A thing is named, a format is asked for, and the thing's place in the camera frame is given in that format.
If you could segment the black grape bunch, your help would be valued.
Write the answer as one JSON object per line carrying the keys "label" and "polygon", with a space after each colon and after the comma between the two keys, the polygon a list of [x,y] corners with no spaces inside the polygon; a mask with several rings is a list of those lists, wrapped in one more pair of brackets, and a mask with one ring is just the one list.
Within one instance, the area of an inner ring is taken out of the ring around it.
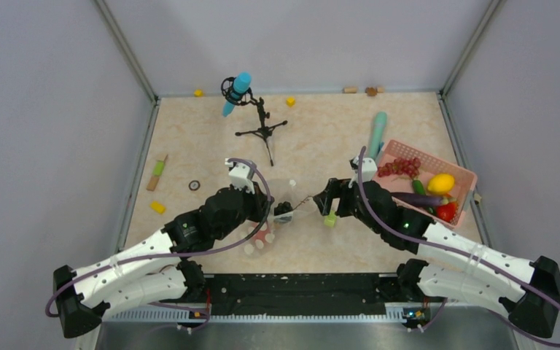
{"label": "black grape bunch", "polygon": [[310,210],[308,206],[311,199],[311,196],[306,196],[295,205],[291,204],[289,201],[281,202],[273,209],[273,222],[285,225],[298,219],[304,219],[312,213],[312,210]]}

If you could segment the clear zip top bag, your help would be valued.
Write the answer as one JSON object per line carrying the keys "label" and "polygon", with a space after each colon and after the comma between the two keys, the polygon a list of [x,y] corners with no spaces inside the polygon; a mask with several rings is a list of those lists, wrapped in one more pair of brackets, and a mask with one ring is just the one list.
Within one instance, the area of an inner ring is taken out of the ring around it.
{"label": "clear zip top bag", "polygon": [[268,185],[274,198],[274,202],[265,224],[257,231],[257,233],[260,231],[268,231],[273,233],[275,238],[271,244],[264,244],[262,241],[254,241],[254,236],[257,233],[252,235],[241,248],[247,257],[259,257],[270,251],[279,239],[279,231],[289,226],[290,223],[280,225],[273,222],[273,209],[284,201],[289,201],[293,205],[298,203],[296,196],[297,182],[294,179],[273,179],[268,182]]}

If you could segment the red grape bunch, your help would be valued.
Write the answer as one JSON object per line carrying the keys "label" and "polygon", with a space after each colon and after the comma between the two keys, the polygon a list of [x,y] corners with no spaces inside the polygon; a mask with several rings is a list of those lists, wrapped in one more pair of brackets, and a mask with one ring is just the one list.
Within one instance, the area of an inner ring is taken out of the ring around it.
{"label": "red grape bunch", "polygon": [[398,157],[391,162],[379,166],[377,175],[379,177],[398,175],[407,176],[409,179],[416,179],[419,176],[420,168],[421,160],[418,157]]}

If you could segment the purple eggplant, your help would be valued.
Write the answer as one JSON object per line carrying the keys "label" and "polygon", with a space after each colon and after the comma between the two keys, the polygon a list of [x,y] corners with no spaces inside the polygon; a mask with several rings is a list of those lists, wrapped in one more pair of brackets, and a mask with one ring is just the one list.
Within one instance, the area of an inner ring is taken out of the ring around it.
{"label": "purple eggplant", "polygon": [[391,192],[391,196],[412,206],[420,207],[443,206],[454,200],[444,195],[421,195],[409,192]]}

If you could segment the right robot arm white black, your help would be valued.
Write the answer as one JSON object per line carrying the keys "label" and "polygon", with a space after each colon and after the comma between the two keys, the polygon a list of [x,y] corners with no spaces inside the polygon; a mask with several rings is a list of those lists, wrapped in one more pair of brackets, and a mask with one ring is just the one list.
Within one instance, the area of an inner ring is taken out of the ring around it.
{"label": "right robot arm white black", "polygon": [[553,336],[560,313],[560,270],[551,258],[499,252],[465,238],[426,214],[394,201],[378,183],[331,178],[314,196],[321,214],[354,217],[388,245],[415,258],[401,266],[407,300],[453,298],[486,308],[533,337]]}

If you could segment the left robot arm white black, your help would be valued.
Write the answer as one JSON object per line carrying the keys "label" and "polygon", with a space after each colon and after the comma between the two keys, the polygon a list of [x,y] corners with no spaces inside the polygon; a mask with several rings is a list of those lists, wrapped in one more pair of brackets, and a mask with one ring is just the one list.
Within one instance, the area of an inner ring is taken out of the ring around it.
{"label": "left robot arm white black", "polygon": [[193,258],[216,254],[215,242],[247,221],[261,225],[274,201],[257,185],[224,187],[129,249],[84,268],[54,270],[44,312],[59,319],[65,338],[76,338],[131,308],[163,300],[195,302],[206,291],[206,279]]}

